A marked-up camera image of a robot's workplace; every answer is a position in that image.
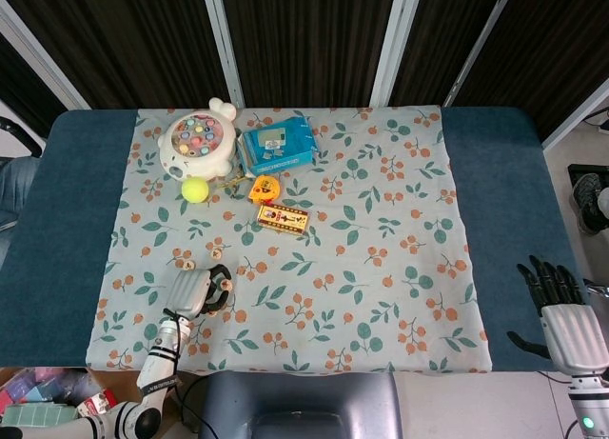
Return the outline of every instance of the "wooden bead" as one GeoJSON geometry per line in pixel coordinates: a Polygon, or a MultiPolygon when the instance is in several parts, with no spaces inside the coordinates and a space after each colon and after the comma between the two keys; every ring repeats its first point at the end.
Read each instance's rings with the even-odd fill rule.
{"type": "Polygon", "coordinates": [[[184,265],[182,266],[183,270],[195,270],[196,268],[197,268],[197,265],[192,260],[186,260],[184,262],[184,265]]]}
{"type": "Polygon", "coordinates": [[[211,258],[214,260],[220,260],[222,258],[222,249],[217,248],[211,251],[211,258]]]}
{"type": "Polygon", "coordinates": [[[232,291],[232,282],[230,282],[228,279],[223,279],[220,282],[220,288],[224,291],[232,291]]]}

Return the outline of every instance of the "dark curtain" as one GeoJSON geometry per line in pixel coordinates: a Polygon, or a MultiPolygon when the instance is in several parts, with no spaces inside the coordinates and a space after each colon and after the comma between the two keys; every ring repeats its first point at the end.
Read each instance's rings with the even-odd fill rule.
{"type": "Polygon", "coordinates": [[[442,104],[497,0],[420,0],[389,104],[442,104]]]}
{"type": "Polygon", "coordinates": [[[8,0],[96,109],[228,99],[205,0],[8,0]]]}
{"type": "Polygon", "coordinates": [[[455,105],[516,106],[545,139],[609,78],[609,0],[509,0],[455,105]]]}
{"type": "Polygon", "coordinates": [[[64,105],[1,34],[0,100],[39,136],[45,138],[49,137],[55,118],[66,111],[64,105]]]}
{"type": "Polygon", "coordinates": [[[370,101],[393,0],[224,0],[249,107],[370,101]]]}

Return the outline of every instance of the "gray chair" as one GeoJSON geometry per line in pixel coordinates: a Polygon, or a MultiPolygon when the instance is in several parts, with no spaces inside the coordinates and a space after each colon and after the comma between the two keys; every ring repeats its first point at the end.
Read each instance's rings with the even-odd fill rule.
{"type": "Polygon", "coordinates": [[[0,268],[9,250],[13,227],[25,204],[29,186],[38,169],[42,148],[16,123],[0,117],[0,130],[6,131],[23,144],[31,157],[0,157],[0,268]]]}
{"type": "MultiPolygon", "coordinates": [[[[202,416],[220,438],[402,439],[391,373],[219,372],[207,379],[202,416]]],[[[199,437],[213,439],[205,427],[199,437]]]]}

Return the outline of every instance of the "black shoe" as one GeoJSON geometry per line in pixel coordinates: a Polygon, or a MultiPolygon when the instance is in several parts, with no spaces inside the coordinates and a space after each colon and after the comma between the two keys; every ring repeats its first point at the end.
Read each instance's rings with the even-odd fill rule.
{"type": "Polygon", "coordinates": [[[573,187],[573,199],[580,211],[578,226],[580,231],[589,235],[598,234],[609,228],[609,220],[600,212],[598,198],[602,185],[597,174],[585,174],[573,187]]]}

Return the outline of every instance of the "yellow tennis ball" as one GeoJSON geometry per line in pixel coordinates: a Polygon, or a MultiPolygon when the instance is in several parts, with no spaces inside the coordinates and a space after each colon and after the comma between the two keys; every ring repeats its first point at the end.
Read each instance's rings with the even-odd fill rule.
{"type": "Polygon", "coordinates": [[[199,177],[191,177],[182,182],[182,196],[189,203],[203,203],[209,194],[209,185],[199,177]]]}

